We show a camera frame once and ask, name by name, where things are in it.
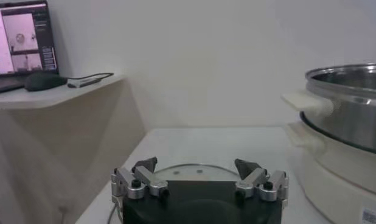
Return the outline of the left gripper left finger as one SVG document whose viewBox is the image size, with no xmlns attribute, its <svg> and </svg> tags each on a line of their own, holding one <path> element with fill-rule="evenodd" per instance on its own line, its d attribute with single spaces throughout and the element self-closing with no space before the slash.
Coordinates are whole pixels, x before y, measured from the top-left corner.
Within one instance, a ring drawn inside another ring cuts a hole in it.
<svg viewBox="0 0 376 224">
<path fill-rule="evenodd" d="M 169 184 L 166 180 L 156 177 L 153 173 L 157 165 L 157 158 L 138 161 L 128 170 L 124 167 L 115 168 L 111 173 L 111 193 L 115 198 L 128 197 L 131 200 L 140 200 L 145 192 L 163 200 L 169 196 Z"/>
</svg>

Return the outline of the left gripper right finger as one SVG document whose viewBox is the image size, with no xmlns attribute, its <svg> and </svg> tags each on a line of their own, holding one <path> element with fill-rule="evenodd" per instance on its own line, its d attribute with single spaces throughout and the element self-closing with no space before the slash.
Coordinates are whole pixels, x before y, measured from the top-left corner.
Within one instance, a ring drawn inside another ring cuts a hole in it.
<svg viewBox="0 0 376 224">
<path fill-rule="evenodd" d="M 288 201 L 289 177 L 285 171 L 270 174 L 257 163 L 235 159 L 241 180 L 235 183 L 238 201 L 253 198 L 255 194 L 263 201 Z"/>
</svg>

